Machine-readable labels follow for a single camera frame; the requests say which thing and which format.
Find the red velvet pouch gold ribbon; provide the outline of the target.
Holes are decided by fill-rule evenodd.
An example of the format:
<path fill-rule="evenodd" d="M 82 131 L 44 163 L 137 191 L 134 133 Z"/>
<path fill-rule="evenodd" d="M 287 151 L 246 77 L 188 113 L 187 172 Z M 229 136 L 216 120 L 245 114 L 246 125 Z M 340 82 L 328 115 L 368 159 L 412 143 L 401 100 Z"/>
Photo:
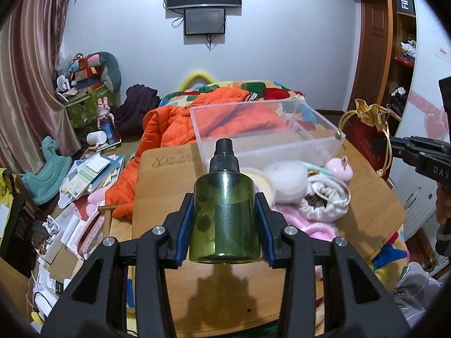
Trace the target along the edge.
<path fill-rule="evenodd" d="M 393 161 L 389 117 L 389 109 L 356 99 L 355 108 L 345 112 L 338 125 L 343 133 L 346 124 L 351 121 L 355 148 L 367 159 L 376 175 L 385 179 Z"/>

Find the pink knitted cloth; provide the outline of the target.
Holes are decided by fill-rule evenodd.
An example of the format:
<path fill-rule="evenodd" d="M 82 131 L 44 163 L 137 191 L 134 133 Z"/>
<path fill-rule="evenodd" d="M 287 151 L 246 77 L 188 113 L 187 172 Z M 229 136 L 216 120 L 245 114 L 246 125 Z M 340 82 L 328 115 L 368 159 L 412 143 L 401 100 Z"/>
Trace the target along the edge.
<path fill-rule="evenodd" d="M 339 234 L 334 224 L 309 221 L 296 208 L 290 205 L 275 204 L 272 210 L 280 212 L 289 226 L 296 227 L 310 238 L 332 241 Z"/>

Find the pink round piggy container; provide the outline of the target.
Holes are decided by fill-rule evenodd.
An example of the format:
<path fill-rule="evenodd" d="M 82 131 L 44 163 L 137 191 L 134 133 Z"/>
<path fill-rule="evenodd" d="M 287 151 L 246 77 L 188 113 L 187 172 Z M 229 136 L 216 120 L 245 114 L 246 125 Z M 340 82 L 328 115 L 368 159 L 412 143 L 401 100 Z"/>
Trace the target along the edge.
<path fill-rule="evenodd" d="M 324 168 L 330 171 L 335 178 L 346 184 L 349 184 L 354 176 L 353 169 L 347 156 L 331 159 L 325 164 Z"/>

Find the white drawstring cloth bag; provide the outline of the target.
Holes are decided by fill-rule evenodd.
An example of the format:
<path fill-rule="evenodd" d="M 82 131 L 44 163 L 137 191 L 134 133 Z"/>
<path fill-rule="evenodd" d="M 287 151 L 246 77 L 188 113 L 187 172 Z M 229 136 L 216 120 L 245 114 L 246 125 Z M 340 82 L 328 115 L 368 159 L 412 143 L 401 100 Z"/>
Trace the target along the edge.
<path fill-rule="evenodd" d="M 330 175 L 312 175 L 298 211 L 309 221 L 332 223 L 346 215 L 350 201 L 351 193 L 344 182 Z"/>

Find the white round jar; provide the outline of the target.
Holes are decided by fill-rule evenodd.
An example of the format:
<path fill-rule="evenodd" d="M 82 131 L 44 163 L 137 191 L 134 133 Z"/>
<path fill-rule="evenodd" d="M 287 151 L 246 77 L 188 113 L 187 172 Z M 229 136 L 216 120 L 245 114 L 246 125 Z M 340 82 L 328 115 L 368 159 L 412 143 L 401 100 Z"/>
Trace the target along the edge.
<path fill-rule="evenodd" d="M 301 161 L 275 162 L 265 167 L 263 172 L 273 185 L 277 203 L 299 203 L 306 195 L 308 174 Z"/>

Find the green glass bottle black cap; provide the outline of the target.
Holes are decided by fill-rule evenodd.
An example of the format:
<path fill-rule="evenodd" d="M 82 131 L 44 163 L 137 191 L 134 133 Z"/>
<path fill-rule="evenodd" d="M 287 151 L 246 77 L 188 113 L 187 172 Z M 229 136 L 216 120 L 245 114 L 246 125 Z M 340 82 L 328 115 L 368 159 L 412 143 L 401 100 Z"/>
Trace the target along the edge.
<path fill-rule="evenodd" d="M 195 182 L 193 211 L 191 261 L 243 264 L 260 259 L 255 184 L 240 172 L 229 138 L 216 141 L 209 172 Z"/>

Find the cream jar purple label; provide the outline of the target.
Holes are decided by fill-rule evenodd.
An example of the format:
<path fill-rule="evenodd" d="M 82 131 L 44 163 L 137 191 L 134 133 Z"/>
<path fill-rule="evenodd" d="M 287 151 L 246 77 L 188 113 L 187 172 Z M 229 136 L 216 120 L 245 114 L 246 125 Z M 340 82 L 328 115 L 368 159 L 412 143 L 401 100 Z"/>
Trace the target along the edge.
<path fill-rule="evenodd" d="M 275 205 L 275 188 L 271 180 L 259 169 L 245 167 L 241 173 L 248 176 L 255 184 L 255 191 L 262 192 L 270 208 Z"/>

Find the wooden wardrobe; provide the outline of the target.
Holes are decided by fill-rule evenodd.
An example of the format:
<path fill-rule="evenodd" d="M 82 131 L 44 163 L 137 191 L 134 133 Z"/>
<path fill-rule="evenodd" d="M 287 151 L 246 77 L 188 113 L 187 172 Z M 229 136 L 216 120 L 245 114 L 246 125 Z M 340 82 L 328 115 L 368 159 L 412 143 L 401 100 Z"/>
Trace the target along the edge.
<path fill-rule="evenodd" d="M 349 104 L 356 99 L 380 104 L 401 119 L 414 77 L 417 41 L 414 0 L 360 0 L 361 28 Z"/>

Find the teal rocking horse toy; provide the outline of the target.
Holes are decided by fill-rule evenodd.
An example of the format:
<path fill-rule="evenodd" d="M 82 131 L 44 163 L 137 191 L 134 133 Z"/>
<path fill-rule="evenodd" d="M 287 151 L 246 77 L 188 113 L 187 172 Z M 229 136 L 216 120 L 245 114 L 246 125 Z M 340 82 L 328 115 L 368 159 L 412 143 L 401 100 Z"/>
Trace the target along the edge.
<path fill-rule="evenodd" d="M 46 136 L 41 141 L 41 151 L 45 160 L 43 168 L 38 174 L 26 172 L 21 176 L 22 183 L 36 205 L 49 202 L 59 192 L 72 166 L 72 158 L 58 155 L 57 150 L 57 141 Z"/>

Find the clear plastic storage box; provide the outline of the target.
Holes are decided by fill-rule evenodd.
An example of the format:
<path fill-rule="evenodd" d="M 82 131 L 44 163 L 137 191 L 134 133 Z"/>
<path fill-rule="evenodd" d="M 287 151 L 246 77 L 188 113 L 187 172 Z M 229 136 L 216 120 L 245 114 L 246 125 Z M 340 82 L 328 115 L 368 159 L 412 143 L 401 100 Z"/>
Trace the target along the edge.
<path fill-rule="evenodd" d="M 208 104 L 190 118 L 206 170 L 221 138 L 232 140 L 240 167 L 259 170 L 291 160 L 324 166 L 346 138 L 301 98 Z"/>

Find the white cup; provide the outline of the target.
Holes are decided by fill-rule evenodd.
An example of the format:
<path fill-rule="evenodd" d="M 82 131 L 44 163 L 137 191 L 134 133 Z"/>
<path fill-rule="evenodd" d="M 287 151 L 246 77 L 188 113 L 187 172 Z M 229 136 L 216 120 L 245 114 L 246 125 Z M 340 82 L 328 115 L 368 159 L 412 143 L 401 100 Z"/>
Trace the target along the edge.
<path fill-rule="evenodd" d="M 89 146 L 100 146 L 107 141 L 107 135 L 103 130 L 90 132 L 86 136 L 86 143 Z"/>

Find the pink bunny figurine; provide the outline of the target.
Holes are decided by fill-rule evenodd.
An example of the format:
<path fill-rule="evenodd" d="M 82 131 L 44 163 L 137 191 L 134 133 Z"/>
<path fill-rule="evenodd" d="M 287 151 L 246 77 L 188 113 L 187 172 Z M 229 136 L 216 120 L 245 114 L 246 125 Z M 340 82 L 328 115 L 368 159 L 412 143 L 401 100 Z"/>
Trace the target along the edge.
<path fill-rule="evenodd" d="M 98 98 L 97 127 L 106 134 L 107 143 L 115 142 L 115 118 L 109 106 L 109 99 Z"/>

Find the green patterned storage box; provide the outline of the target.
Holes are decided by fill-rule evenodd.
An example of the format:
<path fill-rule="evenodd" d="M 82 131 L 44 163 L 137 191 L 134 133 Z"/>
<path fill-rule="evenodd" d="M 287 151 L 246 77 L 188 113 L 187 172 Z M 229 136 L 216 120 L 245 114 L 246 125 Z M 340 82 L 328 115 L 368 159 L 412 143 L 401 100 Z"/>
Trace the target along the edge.
<path fill-rule="evenodd" d="M 115 94 L 105 86 L 100 86 L 94 91 L 78 95 L 72 101 L 64 105 L 73 128 L 81 128 L 88 124 L 97 123 L 98 99 L 108 98 L 109 106 L 115 105 Z"/>

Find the orange puffer jacket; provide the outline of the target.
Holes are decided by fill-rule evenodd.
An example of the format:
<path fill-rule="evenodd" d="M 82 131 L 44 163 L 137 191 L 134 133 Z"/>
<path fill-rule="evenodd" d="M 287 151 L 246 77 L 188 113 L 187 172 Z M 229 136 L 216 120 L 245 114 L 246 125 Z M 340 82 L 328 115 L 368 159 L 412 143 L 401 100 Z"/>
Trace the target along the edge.
<path fill-rule="evenodd" d="M 118 181 L 105 193 L 105 203 L 116 207 L 112 211 L 113 218 L 132 218 L 138 170 L 145 151 L 195 142 L 190 109 L 197 106 L 202 105 L 196 105 L 195 102 L 185 108 L 166 105 L 145 114 L 144 133 L 134 158 L 122 170 Z"/>

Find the yellow foam headboard arch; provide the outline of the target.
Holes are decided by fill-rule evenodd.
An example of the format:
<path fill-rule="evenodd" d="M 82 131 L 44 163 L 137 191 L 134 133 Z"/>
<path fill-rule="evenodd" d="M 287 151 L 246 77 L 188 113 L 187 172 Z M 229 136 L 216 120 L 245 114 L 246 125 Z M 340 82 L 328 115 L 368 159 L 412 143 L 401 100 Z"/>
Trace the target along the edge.
<path fill-rule="evenodd" d="M 197 70 L 191 72 L 179 86 L 179 91 L 184 92 L 192 86 L 193 83 L 201 82 L 204 84 L 212 84 L 215 82 L 214 78 L 208 72 Z"/>

